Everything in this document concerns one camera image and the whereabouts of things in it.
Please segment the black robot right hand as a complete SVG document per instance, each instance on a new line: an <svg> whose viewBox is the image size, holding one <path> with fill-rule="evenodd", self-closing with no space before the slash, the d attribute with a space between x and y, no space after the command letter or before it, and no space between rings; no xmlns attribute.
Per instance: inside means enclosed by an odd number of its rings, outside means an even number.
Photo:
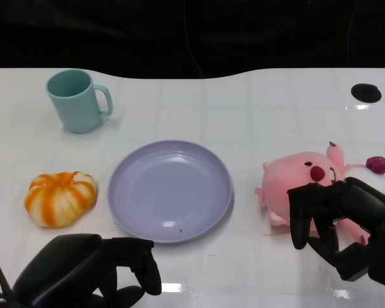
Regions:
<svg viewBox="0 0 385 308"><path fill-rule="evenodd" d="M342 280L353 282L368 275L385 286L385 194L351 177L329 186L310 183L287 193L297 250L309 244ZM340 250L334 226L340 219L350 219L367 231L368 243Z"/></svg>

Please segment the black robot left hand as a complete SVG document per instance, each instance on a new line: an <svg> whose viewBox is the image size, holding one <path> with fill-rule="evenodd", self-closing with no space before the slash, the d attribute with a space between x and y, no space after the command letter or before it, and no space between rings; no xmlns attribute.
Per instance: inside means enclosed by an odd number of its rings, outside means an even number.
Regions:
<svg viewBox="0 0 385 308"><path fill-rule="evenodd" d="M131 307L160 295L153 241L60 235L25 267L12 291L25 307Z"/></svg>

